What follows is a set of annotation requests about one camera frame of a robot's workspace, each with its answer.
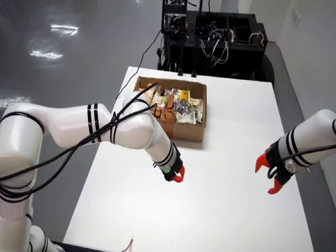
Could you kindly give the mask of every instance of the cardboard box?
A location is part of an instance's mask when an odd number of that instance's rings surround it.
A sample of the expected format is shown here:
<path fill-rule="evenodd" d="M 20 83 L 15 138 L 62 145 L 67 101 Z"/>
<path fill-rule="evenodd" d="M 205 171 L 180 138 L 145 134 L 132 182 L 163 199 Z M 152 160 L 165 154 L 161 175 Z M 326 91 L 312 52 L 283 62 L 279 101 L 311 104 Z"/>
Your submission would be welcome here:
<path fill-rule="evenodd" d="M 185 80 L 156 79 L 148 77 L 139 77 L 134 91 L 139 88 L 146 88 L 149 83 L 156 83 L 163 89 L 178 88 L 181 90 L 190 90 L 190 96 L 195 99 L 203 99 L 203 118 L 202 125 L 185 124 L 185 123 L 169 123 L 159 120 L 160 125 L 169 138 L 202 142 L 203 134 L 206 126 L 206 85 Z"/>

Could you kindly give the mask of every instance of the epoxy floor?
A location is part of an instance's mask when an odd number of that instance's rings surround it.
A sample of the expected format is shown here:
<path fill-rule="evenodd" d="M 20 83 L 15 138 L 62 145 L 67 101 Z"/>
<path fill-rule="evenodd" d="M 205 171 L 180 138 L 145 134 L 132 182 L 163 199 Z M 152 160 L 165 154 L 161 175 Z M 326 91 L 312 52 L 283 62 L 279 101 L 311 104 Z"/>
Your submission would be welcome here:
<path fill-rule="evenodd" d="M 111 110 L 127 67 L 139 64 L 160 25 L 158 0 L 1 1 L 0 99 L 23 97 L 60 108 L 97 102 Z M 156 69 L 160 39 L 142 67 Z M 275 69 L 282 123 L 289 131 L 303 116 L 279 48 L 269 43 L 266 54 Z M 48 136 L 40 160 L 60 151 Z M 60 176 L 34 197 L 33 222 L 53 240 L 63 240 L 96 151 L 92 145 L 80 148 Z M 40 169 L 38 182 L 59 166 L 57 161 Z M 309 176 L 297 175 L 297 180 L 315 251 L 336 251 L 336 211 L 321 167 Z"/>

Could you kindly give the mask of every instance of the white table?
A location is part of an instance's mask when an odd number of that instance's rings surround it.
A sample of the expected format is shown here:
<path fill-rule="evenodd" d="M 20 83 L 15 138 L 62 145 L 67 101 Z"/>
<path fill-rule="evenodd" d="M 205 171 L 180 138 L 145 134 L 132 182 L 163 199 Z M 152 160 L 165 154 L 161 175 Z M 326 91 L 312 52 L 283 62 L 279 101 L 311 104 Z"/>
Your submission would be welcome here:
<path fill-rule="evenodd" d="M 269 195 L 267 169 L 255 174 L 256 159 L 284 134 L 271 83 L 138 75 L 206 84 L 204 141 L 175 141 L 186 168 L 180 184 L 165 181 L 144 151 L 101 143 L 64 243 L 121 251 L 134 237 L 133 252 L 313 251 L 295 177 Z"/>

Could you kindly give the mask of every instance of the black arm joint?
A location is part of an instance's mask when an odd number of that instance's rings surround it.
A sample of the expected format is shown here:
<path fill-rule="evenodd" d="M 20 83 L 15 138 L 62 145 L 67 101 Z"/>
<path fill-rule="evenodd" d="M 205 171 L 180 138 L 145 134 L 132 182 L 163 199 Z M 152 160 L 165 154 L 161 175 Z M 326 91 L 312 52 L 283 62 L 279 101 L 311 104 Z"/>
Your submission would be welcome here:
<path fill-rule="evenodd" d="M 167 181 L 172 181 L 174 179 L 174 176 L 180 172 L 180 169 L 182 168 L 182 165 L 183 165 L 183 162 L 180 158 L 181 154 L 180 152 L 178 151 L 176 145 L 173 143 L 174 145 L 174 148 L 176 149 L 176 160 L 173 164 L 173 166 L 171 167 L 171 170 L 170 172 L 168 173 L 165 173 L 164 171 L 162 171 L 163 175 L 164 175 L 164 178 L 167 180 Z"/>
<path fill-rule="evenodd" d="M 277 168 L 275 179 L 279 181 L 281 185 L 286 184 L 293 174 L 287 171 L 285 163 L 282 161 L 279 153 L 279 140 L 266 150 L 266 159 L 271 169 L 274 167 Z"/>

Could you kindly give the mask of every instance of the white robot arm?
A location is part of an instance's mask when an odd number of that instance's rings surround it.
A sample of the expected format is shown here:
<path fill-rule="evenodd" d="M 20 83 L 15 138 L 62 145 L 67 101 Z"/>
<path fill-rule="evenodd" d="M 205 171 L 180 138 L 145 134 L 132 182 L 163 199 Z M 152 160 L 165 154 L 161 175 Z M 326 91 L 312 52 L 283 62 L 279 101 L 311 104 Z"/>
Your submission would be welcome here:
<path fill-rule="evenodd" d="M 167 181 L 183 180 L 180 153 L 152 116 L 142 93 L 126 96 L 115 118 L 102 104 L 54 109 L 18 103 L 5 111 L 0 121 L 0 251 L 26 251 L 23 248 L 28 247 L 30 224 L 24 217 L 32 210 L 33 195 L 25 192 L 35 189 L 37 172 L 20 172 L 38 164 L 42 139 L 48 133 L 60 147 L 68 148 L 66 153 L 81 142 L 108 141 L 145 149 Z"/>
<path fill-rule="evenodd" d="M 268 193 L 276 194 L 296 172 L 310 172 L 308 167 L 335 153 L 336 114 L 320 110 L 273 143 L 258 158 L 256 172 L 269 168 L 268 178 L 275 179 Z"/>

